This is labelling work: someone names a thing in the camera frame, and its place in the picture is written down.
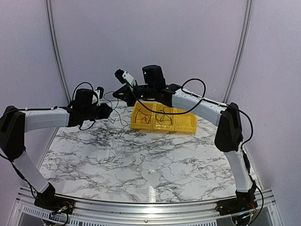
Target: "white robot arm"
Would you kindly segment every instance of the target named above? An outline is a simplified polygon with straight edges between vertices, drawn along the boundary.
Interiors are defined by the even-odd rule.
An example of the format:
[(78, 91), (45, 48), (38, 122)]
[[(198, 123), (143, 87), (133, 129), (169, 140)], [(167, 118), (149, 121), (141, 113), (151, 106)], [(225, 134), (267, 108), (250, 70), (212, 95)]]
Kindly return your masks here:
[(128, 106), (134, 106), (135, 102), (139, 101), (145, 108), (147, 107), (140, 99), (157, 101), (168, 107), (191, 112), (217, 126), (214, 142), (229, 161), (236, 183), (237, 198), (218, 203), (216, 210), (221, 215), (226, 215), (252, 209), (252, 206), (257, 207), (254, 196), (256, 183), (249, 175), (250, 162), (241, 148), (243, 141), (239, 115), (241, 110), (238, 109), (237, 104), (226, 105), (205, 98), (205, 93), (200, 96), (189, 92), (183, 86), (166, 85), (162, 69), (158, 65), (144, 67), (143, 75), (146, 85), (137, 85), (128, 72), (117, 70), (116, 78), (125, 85), (114, 92), (113, 96), (125, 101)]
[(37, 192), (35, 205), (57, 210), (64, 202), (73, 203), (72, 199), (62, 199), (55, 196), (54, 187), (30, 160), (25, 146), (24, 133), (51, 127), (74, 127), (84, 121), (106, 119), (112, 108), (101, 103), (103, 88), (97, 90), (78, 89), (74, 101), (68, 107), (53, 107), (49, 109), (17, 109), (8, 106), (0, 119), (0, 148), (12, 163), (17, 174), (29, 183), (31, 189)]

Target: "yellow box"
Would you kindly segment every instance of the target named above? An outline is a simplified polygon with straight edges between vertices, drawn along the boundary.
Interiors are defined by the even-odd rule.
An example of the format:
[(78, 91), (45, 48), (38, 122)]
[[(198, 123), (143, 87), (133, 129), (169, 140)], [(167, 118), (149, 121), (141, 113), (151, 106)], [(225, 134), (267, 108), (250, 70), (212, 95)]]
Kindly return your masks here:
[[(184, 110), (170, 108), (157, 102), (143, 102), (145, 106), (156, 112), (181, 113)], [(198, 120), (192, 113), (166, 115), (153, 113), (144, 108), (138, 101), (131, 115), (131, 128), (151, 131), (195, 133)]]

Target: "yellow bin compartment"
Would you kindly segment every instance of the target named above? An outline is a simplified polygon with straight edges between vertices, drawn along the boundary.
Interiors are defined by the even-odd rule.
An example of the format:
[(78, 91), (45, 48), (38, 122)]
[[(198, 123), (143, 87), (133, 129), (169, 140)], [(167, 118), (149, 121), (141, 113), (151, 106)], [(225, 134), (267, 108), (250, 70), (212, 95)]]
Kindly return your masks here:
[[(145, 106), (156, 112), (181, 113), (184, 110), (170, 108), (156, 102), (143, 102)], [(153, 113), (144, 108), (138, 101), (131, 115), (131, 128), (150, 131), (195, 133), (197, 117), (192, 113), (181, 115), (165, 115)]]

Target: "white marble surface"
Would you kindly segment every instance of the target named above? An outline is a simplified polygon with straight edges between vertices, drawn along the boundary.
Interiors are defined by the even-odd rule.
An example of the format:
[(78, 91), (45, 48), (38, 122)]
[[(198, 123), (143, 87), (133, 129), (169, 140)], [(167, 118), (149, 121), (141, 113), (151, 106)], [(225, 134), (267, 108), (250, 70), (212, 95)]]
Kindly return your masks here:
[[(123, 104), (117, 111), (130, 122), (132, 108)], [(59, 129), (40, 168), (58, 193), (118, 202), (235, 195), (230, 165), (215, 147), (216, 127), (208, 121), (199, 118), (196, 134), (183, 135), (131, 130), (115, 112), (111, 118), (116, 121), (99, 120), (87, 131)]]

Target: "white wall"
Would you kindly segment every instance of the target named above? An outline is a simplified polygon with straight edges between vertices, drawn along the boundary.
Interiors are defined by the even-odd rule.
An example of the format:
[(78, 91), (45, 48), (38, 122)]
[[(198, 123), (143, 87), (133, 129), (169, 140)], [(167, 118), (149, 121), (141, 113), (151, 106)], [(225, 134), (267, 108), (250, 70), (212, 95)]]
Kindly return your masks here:
[[(301, 2), (255, 1), (231, 101), (254, 123), (248, 151), (285, 226), (301, 219)], [(249, 124), (244, 121), (244, 135)]]
[[(16, 107), (65, 105), (50, 45), (44, 1), (0, 1), (0, 111)], [(26, 151), (37, 164), (53, 129), (25, 135)], [(0, 219), (8, 223), (22, 181), (0, 158)]]
[[(167, 83), (198, 77), (222, 100), (234, 64), (245, 0), (53, 1), (70, 90), (82, 81), (116, 90), (117, 69), (143, 82), (142, 67), (162, 66)], [(188, 85), (202, 93), (202, 84)]]

